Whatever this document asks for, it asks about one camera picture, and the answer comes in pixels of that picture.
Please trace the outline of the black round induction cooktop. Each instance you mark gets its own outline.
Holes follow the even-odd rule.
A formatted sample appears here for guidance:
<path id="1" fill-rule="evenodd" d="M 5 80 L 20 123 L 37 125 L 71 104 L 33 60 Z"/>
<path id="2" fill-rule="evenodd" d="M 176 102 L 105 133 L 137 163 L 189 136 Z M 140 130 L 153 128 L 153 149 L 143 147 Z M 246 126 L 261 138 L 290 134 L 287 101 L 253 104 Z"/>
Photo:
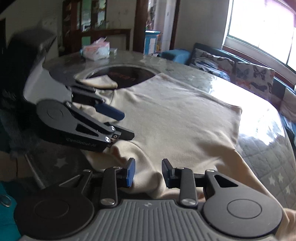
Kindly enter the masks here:
<path id="1" fill-rule="evenodd" d="M 86 78 L 91 79 L 107 75 L 111 80 L 117 83 L 117 89 L 128 88 L 133 85 L 142 83 L 157 73 L 151 69 L 140 66 L 125 65 L 125 66 L 105 66 L 90 73 Z"/>

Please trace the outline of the blue white storage box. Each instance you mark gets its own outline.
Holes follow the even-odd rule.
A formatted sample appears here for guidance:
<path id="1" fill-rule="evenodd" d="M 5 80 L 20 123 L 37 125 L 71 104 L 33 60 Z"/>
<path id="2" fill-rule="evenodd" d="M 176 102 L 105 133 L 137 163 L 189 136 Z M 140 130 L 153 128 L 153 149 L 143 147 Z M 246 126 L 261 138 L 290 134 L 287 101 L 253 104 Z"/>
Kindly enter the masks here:
<path id="1" fill-rule="evenodd" d="M 144 54 L 152 55 L 156 52 L 158 36 L 161 32 L 154 30 L 145 31 Z"/>

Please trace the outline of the grey plain cushion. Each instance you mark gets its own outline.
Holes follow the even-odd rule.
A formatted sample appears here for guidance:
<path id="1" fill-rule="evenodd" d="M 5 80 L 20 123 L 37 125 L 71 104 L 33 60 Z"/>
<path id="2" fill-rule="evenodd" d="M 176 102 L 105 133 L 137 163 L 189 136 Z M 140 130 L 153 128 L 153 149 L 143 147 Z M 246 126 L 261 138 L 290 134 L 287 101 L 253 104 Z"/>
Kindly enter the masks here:
<path id="1" fill-rule="evenodd" d="M 295 122 L 296 111 L 295 93 L 288 88 L 285 89 L 284 96 L 280 103 L 280 112 L 290 121 Z"/>

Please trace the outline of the right butterfly print cushion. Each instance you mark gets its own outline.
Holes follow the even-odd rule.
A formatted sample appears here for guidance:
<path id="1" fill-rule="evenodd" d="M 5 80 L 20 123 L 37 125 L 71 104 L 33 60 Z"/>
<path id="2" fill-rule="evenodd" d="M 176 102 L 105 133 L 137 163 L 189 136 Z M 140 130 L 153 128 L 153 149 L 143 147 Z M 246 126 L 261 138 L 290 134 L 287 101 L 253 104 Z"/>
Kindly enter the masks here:
<path id="1" fill-rule="evenodd" d="M 270 101 L 275 71 L 264 66 L 237 62 L 234 83 L 253 94 Z"/>

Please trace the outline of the left butterfly print cushion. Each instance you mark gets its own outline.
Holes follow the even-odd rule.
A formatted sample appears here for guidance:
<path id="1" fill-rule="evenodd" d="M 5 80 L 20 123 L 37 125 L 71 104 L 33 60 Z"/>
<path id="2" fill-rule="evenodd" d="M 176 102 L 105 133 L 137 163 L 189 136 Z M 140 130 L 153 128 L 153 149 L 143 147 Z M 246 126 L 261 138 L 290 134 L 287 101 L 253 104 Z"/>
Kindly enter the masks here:
<path id="1" fill-rule="evenodd" d="M 216 56 L 195 48 L 189 66 L 230 82 L 235 62 L 229 58 Z"/>

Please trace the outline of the pink white tissue box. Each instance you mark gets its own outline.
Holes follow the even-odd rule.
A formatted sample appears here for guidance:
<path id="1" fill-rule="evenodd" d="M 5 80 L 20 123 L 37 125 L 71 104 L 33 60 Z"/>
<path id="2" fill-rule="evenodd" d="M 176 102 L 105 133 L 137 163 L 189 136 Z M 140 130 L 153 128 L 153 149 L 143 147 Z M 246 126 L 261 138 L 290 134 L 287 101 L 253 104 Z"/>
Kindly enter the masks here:
<path id="1" fill-rule="evenodd" d="M 106 38 L 100 38 L 82 49 L 83 57 L 92 61 L 107 58 L 109 53 L 110 43 L 106 41 Z"/>

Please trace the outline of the dark wooden door frame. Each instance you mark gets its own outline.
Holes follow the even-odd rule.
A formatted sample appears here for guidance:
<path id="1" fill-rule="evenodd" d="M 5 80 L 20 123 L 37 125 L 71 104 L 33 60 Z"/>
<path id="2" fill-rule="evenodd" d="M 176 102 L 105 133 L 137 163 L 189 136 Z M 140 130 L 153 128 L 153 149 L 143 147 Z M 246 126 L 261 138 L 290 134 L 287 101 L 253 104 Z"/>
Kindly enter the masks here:
<path id="1" fill-rule="evenodd" d="M 156 52 L 174 48 L 180 1 L 136 1 L 132 50 L 144 53 L 146 30 L 160 31 Z"/>

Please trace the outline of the butterfly print cushion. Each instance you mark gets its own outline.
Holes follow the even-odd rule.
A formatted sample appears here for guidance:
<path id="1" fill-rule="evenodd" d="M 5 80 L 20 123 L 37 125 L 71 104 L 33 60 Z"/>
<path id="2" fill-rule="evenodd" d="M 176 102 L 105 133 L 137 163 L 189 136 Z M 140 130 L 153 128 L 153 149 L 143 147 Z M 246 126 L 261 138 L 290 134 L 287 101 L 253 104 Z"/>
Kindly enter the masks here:
<path id="1" fill-rule="evenodd" d="M 237 62 L 234 83 L 253 94 L 270 101 L 275 71 L 264 66 Z"/>
<path id="2" fill-rule="evenodd" d="M 229 58 L 216 56 L 195 48 L 189 66 L 230 82 L 235 62 Z"/>

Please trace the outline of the dark wooden cabinet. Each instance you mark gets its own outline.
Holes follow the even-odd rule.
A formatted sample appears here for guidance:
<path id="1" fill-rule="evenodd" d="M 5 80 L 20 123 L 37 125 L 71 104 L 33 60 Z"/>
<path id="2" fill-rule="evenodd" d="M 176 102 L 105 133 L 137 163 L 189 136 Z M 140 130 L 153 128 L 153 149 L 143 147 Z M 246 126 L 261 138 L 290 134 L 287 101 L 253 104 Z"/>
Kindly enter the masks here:
<path id="1" fill-rule="evenodd" d="M 130 50 L 131 29 L 116 28 L 107 20 L 108 1 L 63 1 L 59 56 L 78 52 L 101 37 L 124 36 Z"/>

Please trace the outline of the beige knit garment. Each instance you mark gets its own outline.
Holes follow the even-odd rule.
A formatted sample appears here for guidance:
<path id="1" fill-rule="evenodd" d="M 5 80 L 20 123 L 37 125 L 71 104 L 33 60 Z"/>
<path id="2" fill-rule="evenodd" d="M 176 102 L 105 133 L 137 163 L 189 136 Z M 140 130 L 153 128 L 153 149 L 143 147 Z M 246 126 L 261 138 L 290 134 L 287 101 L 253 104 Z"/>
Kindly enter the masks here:
<path id="1" fill-rule="evenodd" d="M 269 102 L 245 90 L 235 98 L 211 96 L 163 73 L 101 95 L 125 112 L 120 125 L 135 137 L 119 140 L 102 153 L 85 151 L 95 170 L 135 158 L 129 193 L 153 199 L 179 194 L 165 185 L 162 159 L 196 173 L 217 170 L 277 199 L 283 219 L 276 237 L 295 240 L 295 157 L 280 116 Z"/>

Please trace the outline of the dark blue sofa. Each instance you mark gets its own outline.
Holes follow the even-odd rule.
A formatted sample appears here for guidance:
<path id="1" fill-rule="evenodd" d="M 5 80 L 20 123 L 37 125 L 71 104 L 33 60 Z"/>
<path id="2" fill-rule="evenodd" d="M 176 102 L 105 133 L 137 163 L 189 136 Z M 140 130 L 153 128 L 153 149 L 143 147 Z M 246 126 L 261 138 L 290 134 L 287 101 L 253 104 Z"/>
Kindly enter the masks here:
<path id="1" fill-rule="evenodd" d="M 236 64 L 238 62 L 248 63 L 247 60 L 242 59 L 232 53 L 229 53 L 221 49 L 213 48 L 201 43 L 195 43 L 193 45 L 192 51 L 188 51 L 185 49 L 173 49 L 173 50 L 161 52 L 158 54 L 158 56 L 161 58 L 165 58 L 167 60 L 171 60 L 173 62 L 189 65 L 192 62 L 192 57 L 196 49 L 199 49 L 202 52 L 207 52 L 210 55 L 215 55 L 217 57 L 229 59 L 230 65 L 233 67 L 231 71 L 230 70 L 227 71 L 227 74 L 230 77 L 234 76 L 234 73 L 236 71 Z M 271 89 L 271 93 L 275 95 L 275 101 L 272 101 L 272 105 L 274 105 L 276 109 L 280 109 L 280 102 L 282 101 L 285 92 L 287 90 L 289 91 L 293 91 L 293 90 L 289 85 L 287 85 L 286 83 L 278 79 L 276 76 L 273 78 L 273 83 L 275 84 L 275 88 Z M 289 121 L 282 114 L 280 115 L 280 119 L 283 124 L 283 127 L 287 131 L 288 138 L 292 144 L 292 148 L 295 149 L 295 123 Z"/>

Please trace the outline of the window with green frame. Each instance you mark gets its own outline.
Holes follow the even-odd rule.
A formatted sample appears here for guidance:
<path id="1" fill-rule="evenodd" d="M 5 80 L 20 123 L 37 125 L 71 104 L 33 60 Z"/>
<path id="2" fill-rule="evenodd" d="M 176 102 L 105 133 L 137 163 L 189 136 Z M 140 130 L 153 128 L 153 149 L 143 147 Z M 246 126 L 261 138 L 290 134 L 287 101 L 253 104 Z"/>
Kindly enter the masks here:
<path id="1" fill-rule="evenodd" d="M 295 72 L 295 11 L 283 1 L 232 1 L 227 36 Z"/>

